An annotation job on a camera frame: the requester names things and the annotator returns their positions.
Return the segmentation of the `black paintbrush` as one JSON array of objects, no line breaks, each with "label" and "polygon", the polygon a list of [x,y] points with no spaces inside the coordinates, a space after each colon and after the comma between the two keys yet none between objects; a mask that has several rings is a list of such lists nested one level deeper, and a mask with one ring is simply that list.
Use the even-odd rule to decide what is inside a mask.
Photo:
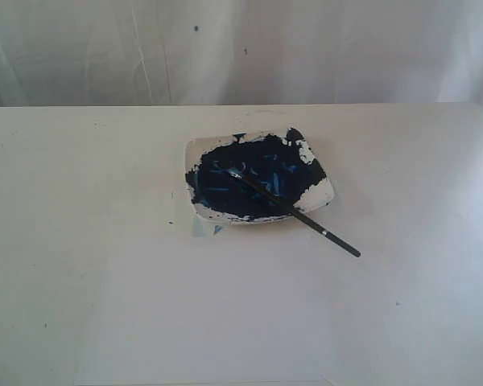
[{"label": "black paintbrush", "polygon": [[354,248],[351,244],[347,243],[346,241],[342,240],[340,237],[336,236],[328,229],[323,227],[322,225],[318,224],[316,221],[312,220],[308,216],[304,215],[300,212],[297,208],[295,208],[292,204],[289,204],[278,196],[270,193],[263,185],[259,184],[257,181],[251,179],[249,176],[243,175],[239,170],[229,168],[225,171],[230,177],[237,179],[238,181],[243,182],[246,186],[250,187],[252,190],[256,191],[260,195],[266,197],[276,206],[282,208],[291,216],[295,217],[297,220],[314,230],[315,232],[322,235],[327,240],[331,241],[338,247],[344,249],[347,253],[351,254],[352,256],[359,258],[361,256],[361,252]]}]

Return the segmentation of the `white plate with blue paint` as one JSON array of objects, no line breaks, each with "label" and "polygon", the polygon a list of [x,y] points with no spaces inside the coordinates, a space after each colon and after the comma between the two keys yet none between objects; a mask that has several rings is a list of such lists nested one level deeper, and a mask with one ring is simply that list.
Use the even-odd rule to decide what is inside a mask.
[{"label": "white plate with blue paint", "polygon": [[334,197],[326,171],[295,128],[192,139],[184,165],[195,213],[214,223],[289,218],[273,197],[302,213],[326,206]]}]

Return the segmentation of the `white paper sheet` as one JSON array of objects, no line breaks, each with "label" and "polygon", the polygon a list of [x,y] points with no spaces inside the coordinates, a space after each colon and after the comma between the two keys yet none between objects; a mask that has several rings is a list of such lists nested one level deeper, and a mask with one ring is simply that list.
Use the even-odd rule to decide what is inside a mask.
[{"label": "white paper sheet", "polygon": [[132,237],[107,253],[79,385],[320,382],[332,332],[312,234]]}]

